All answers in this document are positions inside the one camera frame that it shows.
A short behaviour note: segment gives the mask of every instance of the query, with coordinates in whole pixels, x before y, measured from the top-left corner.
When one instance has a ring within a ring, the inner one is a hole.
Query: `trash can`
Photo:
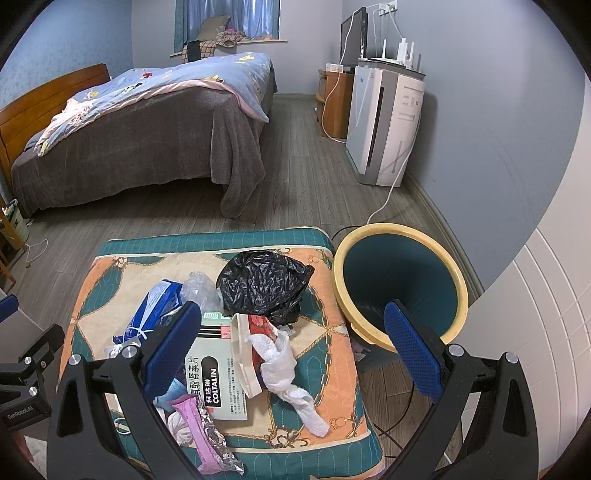
[[[384,329],[384,309],[393,300],[444,343],[466,321],[468,292],[459,267],[435,240],[404,225],[374,223],[351,232],[337,250],[333,286],[360,371],[398,359]]]
[[[6,219],[15,229],[20,239],[23,242],[26,242],[29,239],[29,229],[27,228],[27,223],[22,218],[21,211],[18,209],[18,201],[16,199],[11,201],[8,205],[6,205],[6,207],[4,207],[4,215],[6,215]],[[9,235],[7,235],[6,229],[4,228],[2,222],[0,222],[0,231],[2,232],[7,242],[10,244],[10,246],[13,247],[13,249],[18,250],[19,246]]]

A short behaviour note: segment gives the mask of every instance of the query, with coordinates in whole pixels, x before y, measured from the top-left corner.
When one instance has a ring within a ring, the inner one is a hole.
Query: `television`
[[[354,69],[359,59],[366,58],[368,46],[368,10],[357,10],[340,26],[340,56],[345,69]]]

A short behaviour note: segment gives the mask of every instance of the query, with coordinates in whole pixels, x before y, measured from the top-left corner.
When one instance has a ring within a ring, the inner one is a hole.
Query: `wooden floor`
[[[332,236],[343,226],[364,225],[387,198],[389,188],[357,183],[344,146],[321,137],[312,100],[276,99],[271,122],[261,135],[261,151],[265,181],[237,220],[222,217],[222,187],[208,179],[142,187],[82,206],[37,213],[28,243],[48,239],[49,246],[30,268],[24,255],[13,262],[10,268],[17,284],[10,293],[18,296],[23,311],[41,327],[52,323],[66,327],[90,263],[109,239],[300,225],[319,226]],[[411,190],[406,183],[395,189],[388,207],[374,222],[412,226],[445,247],[441,230]],[[346,234],[340,234],[335,245]],[[33,247],[31,257],[42,248]],[[391,364],[360,378],[370,418],[379,427],[389,428],[402,415],[410,395],[411,381],[404,366]],[[415,392],[410,411],[392,437],[405,445],[428,407],[428,400]],[[381,440],[386,455],[399,454],[386,437]],[[452,458],[459,441],[456,435],[450,445]]]

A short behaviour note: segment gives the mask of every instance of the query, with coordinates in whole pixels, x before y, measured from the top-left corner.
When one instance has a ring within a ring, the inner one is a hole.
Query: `wall socket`
[[[378,9],[378,14],[380,17],[386,14],[394,13],[396,10],[398,10],[398,0],[392,0],[387,4],[380,4]]]

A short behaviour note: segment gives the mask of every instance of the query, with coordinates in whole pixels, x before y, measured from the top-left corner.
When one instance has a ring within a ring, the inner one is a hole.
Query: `metal screw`
[[[519,357],[513,352],[507,352],[505,358],[510,364],[516,364],[519,361]]]
[[[451,356],[462,356],[464,354],[464,349],[455,343],[450,345],[447,349]]]
[[[74,355],[72,355],[70,357],[70,359],[68,360],[68,363],[70,365],[78,365],[81,361],[82,361],[82,357],[78,353],[75,353]]]
[[[133,358],[138,353],[138,348],[133,345],[126,346],[123,350],[121,350],[121,355],[124,358]]]

